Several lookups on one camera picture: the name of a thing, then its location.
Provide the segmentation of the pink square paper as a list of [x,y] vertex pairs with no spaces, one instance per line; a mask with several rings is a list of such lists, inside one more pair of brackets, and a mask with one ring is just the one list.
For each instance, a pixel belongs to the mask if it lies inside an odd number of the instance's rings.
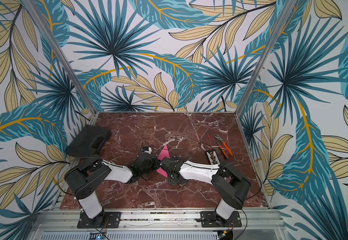
[[[158,155],[158,161],[159,164],[161,164],[161,162],[163,161],[164,158],[171,158],[170,157],[170,153],[169,153],[169,149],[168,149],[168,145],[165,145],[163,147],[163,149],[161,150],[160,154]],[[164,176],[165,178],[168,178],[168,173],[166,171],[166,169],[164,167],[159,167],[156,172],[162,176]]]

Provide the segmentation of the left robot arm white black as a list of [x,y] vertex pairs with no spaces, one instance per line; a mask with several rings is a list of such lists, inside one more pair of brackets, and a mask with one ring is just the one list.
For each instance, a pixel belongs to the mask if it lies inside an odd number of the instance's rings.
[[156,158],[149,152],[139,154],[135,161],[126,166],[112,164],[94,155],[83,158],[81,163],[65,174],[64,180],[88,219],[100,224],[104,221],[105,211],[99,202],[96,190],[102,182],[133,184],[158,168]]

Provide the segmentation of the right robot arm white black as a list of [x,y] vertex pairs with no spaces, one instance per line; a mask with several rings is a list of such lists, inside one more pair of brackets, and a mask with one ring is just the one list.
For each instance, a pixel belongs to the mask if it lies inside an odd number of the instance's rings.
[[160,167],[168,175],[170,185],[184,185],[188,181],[212,185],[221,197],[215,209],[218,220],[226,221],[235,210],[242,209],[251,188],[251,181],[229,162],[204,165],[164,158]]

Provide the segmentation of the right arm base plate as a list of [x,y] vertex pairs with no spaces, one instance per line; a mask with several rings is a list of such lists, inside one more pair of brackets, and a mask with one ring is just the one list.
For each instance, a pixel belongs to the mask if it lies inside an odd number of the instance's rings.
[[233,212],[228,219],[219,216],[215,211],[200,212],[200,222],[203,228],[241,227],[239,212]]

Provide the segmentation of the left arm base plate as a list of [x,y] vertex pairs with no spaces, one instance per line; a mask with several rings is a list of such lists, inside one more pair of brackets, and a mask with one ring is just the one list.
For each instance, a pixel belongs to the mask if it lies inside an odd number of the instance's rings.
[[78,229],[117,229],[121,219],[121,212],[102,212],[93,219],[81,211],[77,224]]

